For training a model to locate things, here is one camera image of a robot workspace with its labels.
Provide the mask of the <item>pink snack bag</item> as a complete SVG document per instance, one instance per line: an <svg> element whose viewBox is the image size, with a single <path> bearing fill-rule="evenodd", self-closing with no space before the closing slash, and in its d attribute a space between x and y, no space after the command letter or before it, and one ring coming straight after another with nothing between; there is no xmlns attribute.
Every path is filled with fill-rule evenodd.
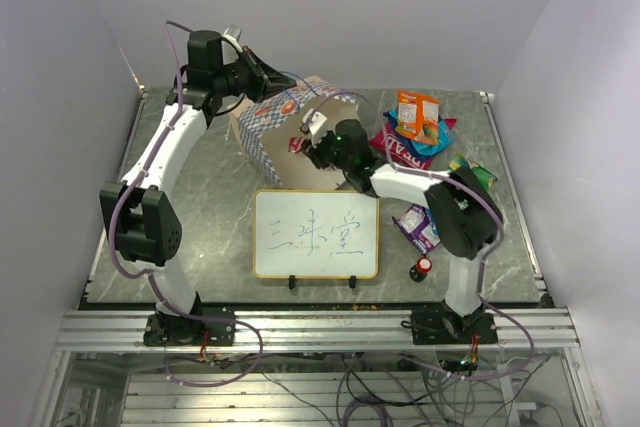
<svg viewBox="0 0 640 427"><path fill-rule="evenodd" d="M392 160L403 166L414 167L420 170L427 170L433 162L433 157L420 159L414 157L398 140L391 134L391 127L387 120L383 128L369 140L369 145L377 152L384 154L386 145L389 145Z"/></svg>

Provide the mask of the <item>orange Fox's fruits candy bag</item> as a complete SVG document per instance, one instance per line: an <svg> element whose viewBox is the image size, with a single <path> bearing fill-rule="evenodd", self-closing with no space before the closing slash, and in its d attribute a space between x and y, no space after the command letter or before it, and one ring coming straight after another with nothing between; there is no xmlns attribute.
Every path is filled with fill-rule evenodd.
<svg viewBox="0 0 640 427"><path fill-rule="evenodd" d="M439 140L440 101L425 94L397 91L397 126L395 130L405 138L436 145Z"/></svg>

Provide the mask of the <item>small red candy pack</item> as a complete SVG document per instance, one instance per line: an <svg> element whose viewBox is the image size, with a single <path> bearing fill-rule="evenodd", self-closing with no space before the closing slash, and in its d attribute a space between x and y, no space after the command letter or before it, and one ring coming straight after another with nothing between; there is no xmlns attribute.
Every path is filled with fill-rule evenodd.
<svg viewBox="0 0 640 427"><path fill-rule="evenodd" d="M304 151L307 140L304 137L291 137L288 143L288 151L299 154Z"/></svg>

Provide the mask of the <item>blue checkered paper bag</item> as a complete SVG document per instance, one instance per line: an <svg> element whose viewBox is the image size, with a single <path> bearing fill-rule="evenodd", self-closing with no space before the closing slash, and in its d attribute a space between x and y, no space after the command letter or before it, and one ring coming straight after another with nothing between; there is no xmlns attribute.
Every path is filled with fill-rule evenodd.
<svg viewBox="0 0 640 427"><path fill-rule="evenodd" d="M328 126L358 117L358 101L341 94L317 76L296 80L291 89L263 102L243 101L230 113L242 152L275 185L292 190L334 190L344 182L341 171L317 169L303 153L289 146L303 139L303 116L321 105Z"/></svg>

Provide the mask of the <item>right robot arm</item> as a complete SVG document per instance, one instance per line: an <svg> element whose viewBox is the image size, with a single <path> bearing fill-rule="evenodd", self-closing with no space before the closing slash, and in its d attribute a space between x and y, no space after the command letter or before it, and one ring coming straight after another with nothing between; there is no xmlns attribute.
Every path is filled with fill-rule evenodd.
<svg viewBox="0 0 640 427"><path fill-rule="evenodd" d="M331 128L323 116L309 114L300 131L302 152L316 168L341 171L361 194L430 211L440 244L452 255L441 331L452 342L465 341L487 306L482 297L487 259L503 236L499 209L473 171L424 171L394 163L390 153L382 158L355 119Z"/></svg>

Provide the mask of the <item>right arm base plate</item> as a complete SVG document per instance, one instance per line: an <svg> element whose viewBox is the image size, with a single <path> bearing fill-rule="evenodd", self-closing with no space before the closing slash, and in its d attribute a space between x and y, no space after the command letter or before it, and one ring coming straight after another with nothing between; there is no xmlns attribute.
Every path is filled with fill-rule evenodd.
<svg viewBox="0 0 640 427"><path fill-rule="evenodd" d="M414 345L468 345L477 341L480 345L498 342L494 317L482 312L470 326L463 326L453 312L443 305L433 304L412 310L408 320L400 326L411 333Z"/></svg>

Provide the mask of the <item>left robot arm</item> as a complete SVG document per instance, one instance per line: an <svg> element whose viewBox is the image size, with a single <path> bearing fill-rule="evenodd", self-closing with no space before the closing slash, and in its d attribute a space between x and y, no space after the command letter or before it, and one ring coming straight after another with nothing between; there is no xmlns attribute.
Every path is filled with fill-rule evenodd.
<svg viewBox="0 0 640 427"><path fill-rule="evenodd" d="M182 225L171 203L177 177L223 101L267 100L295 81L240 43L241 28L191 30L186 62L178 63L163 115L135 165L99 193L111 262L129 280L143 278L155 296L143 342L192 344L207 333L199 294L187 279L178 251Z"/></svg>

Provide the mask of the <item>green snack bag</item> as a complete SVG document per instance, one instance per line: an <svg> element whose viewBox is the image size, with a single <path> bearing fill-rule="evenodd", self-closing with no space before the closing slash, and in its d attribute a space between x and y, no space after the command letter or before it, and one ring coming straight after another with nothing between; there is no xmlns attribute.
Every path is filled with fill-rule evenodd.
<svg viewBox="0 0 640 427"><path fill-rule="evenodd" d="M497 177L492 172L462 155L457 154L448 164L448 168L452 171L463 167L469 168L487 191L489 191L497 181Z"/></svg>

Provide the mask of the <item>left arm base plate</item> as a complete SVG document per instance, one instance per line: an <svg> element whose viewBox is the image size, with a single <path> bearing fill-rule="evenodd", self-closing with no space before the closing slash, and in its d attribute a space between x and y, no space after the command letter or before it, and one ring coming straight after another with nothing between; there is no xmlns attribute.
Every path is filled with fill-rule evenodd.
<svg viewBox="0 0 640 427"><path fill-rule="evenodd" d="M196 321L161 312L150 315L143 333L146 347L231 346L235 337L235 316L224 309L204 310L216 321Z"/></svg>

